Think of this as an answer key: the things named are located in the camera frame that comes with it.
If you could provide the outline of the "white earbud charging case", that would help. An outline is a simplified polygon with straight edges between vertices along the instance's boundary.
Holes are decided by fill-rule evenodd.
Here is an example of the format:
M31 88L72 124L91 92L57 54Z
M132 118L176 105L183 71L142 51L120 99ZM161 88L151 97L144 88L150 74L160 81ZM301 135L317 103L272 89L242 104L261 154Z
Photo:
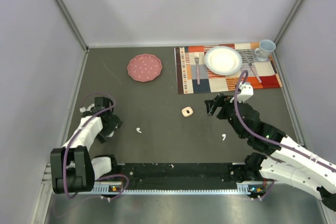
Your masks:
M181 114L182 114L185 118L187 118L187 117L193 115L193 113L194 113L194 112L193 112L193 109L192 109L190 106L185 107L185 108L183 108L183 109L181 110Z

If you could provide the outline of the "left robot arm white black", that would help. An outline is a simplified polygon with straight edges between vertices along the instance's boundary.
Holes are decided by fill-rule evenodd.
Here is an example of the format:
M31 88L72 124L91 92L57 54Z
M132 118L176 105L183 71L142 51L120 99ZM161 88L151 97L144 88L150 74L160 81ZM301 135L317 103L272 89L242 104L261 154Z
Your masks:
M94 103L80 109L80 123L62 147L50 153L51 183L55 194L91 191L99 179L114 180L120 168L113 155L90 158L95 139L105 142L122 125L113 112L116 102L109 97L96 97Z

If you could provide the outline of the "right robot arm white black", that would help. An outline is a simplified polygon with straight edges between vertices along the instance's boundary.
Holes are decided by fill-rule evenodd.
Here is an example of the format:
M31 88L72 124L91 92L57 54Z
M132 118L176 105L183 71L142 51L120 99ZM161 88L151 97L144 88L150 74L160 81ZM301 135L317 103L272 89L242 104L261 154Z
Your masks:
M206 111L227 120L235 133L255 152L245 159L245 174L251 180L277 180L303 190L335 210L335 164L296 143L278 128L260 120L247 103L234 104L233 96L217 95L205 100Z

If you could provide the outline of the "patchwork colourful placemat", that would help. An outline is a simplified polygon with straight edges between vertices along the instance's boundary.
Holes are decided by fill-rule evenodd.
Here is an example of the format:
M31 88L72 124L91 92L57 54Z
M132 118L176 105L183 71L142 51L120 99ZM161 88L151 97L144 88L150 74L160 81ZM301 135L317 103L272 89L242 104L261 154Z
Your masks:
M248 71L247 81L250 82L254 89L282 87L282 82L273 57L270 55L269 59L264 62L256 59L254 50L259 46L258 42L231 43L226 44L225 46L235 49L242 56L243 63L241 70L246 69ZM205 53L213 47L214 45L184 46L174 48L177 90L179 94L217 93L233 91L235 89L235 85L240 75L239 72L230 76L221 76L210 71L205 65ZM200 85L197 84L196 64L194 61L195 52L198 52L200 56ZM254 65L262 83L259 83L257 78L254 76L242 52L245 53Z

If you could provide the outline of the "white paper plate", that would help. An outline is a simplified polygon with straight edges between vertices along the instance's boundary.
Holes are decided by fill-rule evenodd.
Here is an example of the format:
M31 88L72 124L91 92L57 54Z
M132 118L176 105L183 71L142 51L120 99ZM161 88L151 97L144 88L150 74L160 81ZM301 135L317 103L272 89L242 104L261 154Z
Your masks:
M226 46L209 49L205 53L204 62L210 71L221 76L235 74L243 63L241 55L235 49Z

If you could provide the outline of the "pink polka dot plate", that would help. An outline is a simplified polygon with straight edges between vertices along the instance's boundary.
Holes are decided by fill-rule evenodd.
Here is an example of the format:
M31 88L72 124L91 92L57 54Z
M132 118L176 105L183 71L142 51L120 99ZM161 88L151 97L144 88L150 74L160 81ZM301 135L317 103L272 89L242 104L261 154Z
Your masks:
M137 55L129 61L128 75L138 82L149 82L156 79L163 69L161 60L151 54Z

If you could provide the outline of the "light blue mug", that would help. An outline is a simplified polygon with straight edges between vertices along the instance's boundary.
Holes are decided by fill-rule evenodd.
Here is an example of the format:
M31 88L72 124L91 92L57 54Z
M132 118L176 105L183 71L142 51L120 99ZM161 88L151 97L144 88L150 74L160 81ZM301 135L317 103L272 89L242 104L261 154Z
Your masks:
M276 44L269 39L264 39L260 41L259 46L254 50L254 53L259 61L266 61L275 50Z

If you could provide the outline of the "pink handled fork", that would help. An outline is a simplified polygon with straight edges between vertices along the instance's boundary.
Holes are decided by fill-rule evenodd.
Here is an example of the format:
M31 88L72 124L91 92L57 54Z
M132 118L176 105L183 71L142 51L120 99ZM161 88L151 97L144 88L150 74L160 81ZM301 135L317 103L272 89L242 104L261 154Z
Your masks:
M197 84L200 85L200 68L199 68L199 53L198 52L195 52L194 53L194 61L195 61L195 64L196 64L196 75L197 75Z

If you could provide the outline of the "pink handled knife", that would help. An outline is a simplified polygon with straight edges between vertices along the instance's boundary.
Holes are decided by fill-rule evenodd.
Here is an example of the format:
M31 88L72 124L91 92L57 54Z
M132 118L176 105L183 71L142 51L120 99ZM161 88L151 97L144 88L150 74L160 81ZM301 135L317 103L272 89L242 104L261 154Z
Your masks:
M252 62L251 62L251 61L249 60L249 58L245 55L244 52L242 52L242 54L243 54L244 58L246 59L246 61L247 61L248 65L249 65L251 71L253 72L254 76L257 78L258 82L259 82L259 83L262 83L262 80L261 80L261 78L259 77L259 75L258 75L258 73L257 73L257 71L256 71L256 69L255 69L255 67L254 67L254 65L252 64Z

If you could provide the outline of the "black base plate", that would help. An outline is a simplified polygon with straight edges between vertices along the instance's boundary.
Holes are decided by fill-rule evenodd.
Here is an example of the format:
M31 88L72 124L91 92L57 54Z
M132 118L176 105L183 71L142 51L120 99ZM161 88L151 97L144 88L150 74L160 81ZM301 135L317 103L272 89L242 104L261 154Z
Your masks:
M263 181L244 163L126 163L113 165L112 173L128 176L128 189L233 189Z

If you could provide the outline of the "aluminium frame rail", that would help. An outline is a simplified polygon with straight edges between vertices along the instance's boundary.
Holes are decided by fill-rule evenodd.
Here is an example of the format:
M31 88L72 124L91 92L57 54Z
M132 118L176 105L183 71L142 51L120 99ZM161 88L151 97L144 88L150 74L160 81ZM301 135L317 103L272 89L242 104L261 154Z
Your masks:
M51 164L47 163L43 178L42 178L42 183L51 183L52 176L51 176Z

